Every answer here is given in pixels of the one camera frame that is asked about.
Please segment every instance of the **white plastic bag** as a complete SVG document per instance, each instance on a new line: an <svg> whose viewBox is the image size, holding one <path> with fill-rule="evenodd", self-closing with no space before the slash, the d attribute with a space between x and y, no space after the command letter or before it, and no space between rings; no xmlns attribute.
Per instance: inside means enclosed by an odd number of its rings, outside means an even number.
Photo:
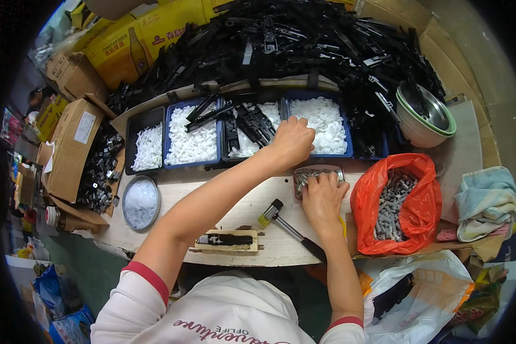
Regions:
<svg viewBox="0 0 516 344"><path fill-rule="evenodd" d="M365 304L367 343L428 343L453 318L474 290L468 271L453 252L446 250L418 257L356 260ZM413 289L399 304L373 320L373 300L407 274Z"/></svg>

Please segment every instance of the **workbench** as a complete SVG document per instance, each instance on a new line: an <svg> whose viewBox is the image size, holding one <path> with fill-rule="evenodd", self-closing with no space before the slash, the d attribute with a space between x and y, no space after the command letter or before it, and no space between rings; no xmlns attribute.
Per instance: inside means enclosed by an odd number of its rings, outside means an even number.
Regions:
<svg viewBox="0 0 516 344"><path fill-rule="evenodd" d="M345 218L345 214L351 212L349 201L351 190L359 177L372 165L372 162L353 159L315 159L306 162L303 166L316 163L336 165L343 168L345 180L350 183L350 191L346 194L340 209L342 218ZM155 176L151 176L155 180L161 195L160 216L164 215L184 196L222 171L224 170L204 171L202 168L189 167L164 170ZM122 198L126 185L133 177L133 175L123 174L118 190L120 198ZM278 198L284 204L280 212L281 217L302 235L320 244L304 214L304 210L294 197L293 178L291 171L287 171L258 185L244 196L217 224L218 229L224 230L234 230L241 226L250 226L257 229L259 231L258 244L260 245L258 252L214 253L213 251L204 252L190 248L184 261L222 266L290 266L319 263L319 259L275 222L272 222L267 228L258 223L258 217L275 198ZM195 209L194 216L199 216L199 209ZM126 224L122 214L122 203L119 203L115 208L111 218L107 215L103 215L103 217L109 223L109 228L104 228L100 234L91 235L85 230L76 230L75 232L93 238L99 247L114 251L119 255L136 252L147 237L148 232L138 233Z"/></svg>

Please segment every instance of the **person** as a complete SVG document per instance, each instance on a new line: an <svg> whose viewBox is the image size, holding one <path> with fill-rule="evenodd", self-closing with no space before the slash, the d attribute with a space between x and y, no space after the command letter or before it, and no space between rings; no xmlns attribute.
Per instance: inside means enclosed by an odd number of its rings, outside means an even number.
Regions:
<svg viewBox="0 0 516 344"><path fill-rule="evenodd" d="M48 97L52 97L55 95L55 91L50 86L43 87L41 89L34 89L28 93L27 103L28 109L25 113L23 120L27 124L34 123L42 104L44 104L44 99Z"/></svg>
<svg viewBox="0 0 516 344"><path fill-rule="evenodd" d="M207 277L167 307L195 240L255 186L310 156L315 130L307 124L304 118L283 120L269 146L203 184L159 219L91 326L93 344L314 343L298 327L285 293L240 271ZM363 295L338 219L348 189L333 173L309 178L303 191L304 211L327 256L332 315L323 344L365 341Z"/></svg>

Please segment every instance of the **black plastic tray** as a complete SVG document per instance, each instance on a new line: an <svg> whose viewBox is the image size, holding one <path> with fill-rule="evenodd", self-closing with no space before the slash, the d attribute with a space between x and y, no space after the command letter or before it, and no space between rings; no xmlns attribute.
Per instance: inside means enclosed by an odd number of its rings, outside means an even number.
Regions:
<svg viewBox="0 0 516 344"><path fill-rule="evenodd" d="M132 165L134 164L134 160L136 159L136 153L138 152L138 148L136 147L136 141L138 140L138 133L147 128L153 128L154 126L162 123L163 131L162 131L162 144L165 144L165 107L159 106L152 110L147 110L141 114L137 114L128 118L126 121L126 162L124 169L126 170L127 175L140 175L140 174L153 174L160 171L165 164L164 157L161 159L161 166L156 169L146 169L144 171L134 171L132 169Z"/></svg>
<svg viewBox="0 0 516 344"><path fill-rule="evenodd" d="M224 106L227 100L237 99L243 103L263 104L267 102L277 102L279 104L279 116L281 120L288 119L288 111L286 108L286 101L284 100L284 91L281 89L264 90L257 93L227 93L221 100L221 107ZM222 140L220 141L220 157L225 162L241 162L248 157L230 157L228 156L231 149L227 143L227 128L226 122L222 121Z"/></svg>

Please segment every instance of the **white shirt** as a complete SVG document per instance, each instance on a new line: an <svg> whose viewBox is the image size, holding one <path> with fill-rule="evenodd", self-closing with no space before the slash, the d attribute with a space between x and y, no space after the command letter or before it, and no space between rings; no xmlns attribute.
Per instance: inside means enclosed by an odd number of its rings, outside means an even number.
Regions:
<svg viewBox="0 0 516 344"><path fill-rule="evenodd" d="M131 262L91 326L92 344L261 343L314 344L298 327L289 297L240 271L210 276L170 308L166 284L151 269ZM321 344L364 343L363 324L343 318Z"/></svg>

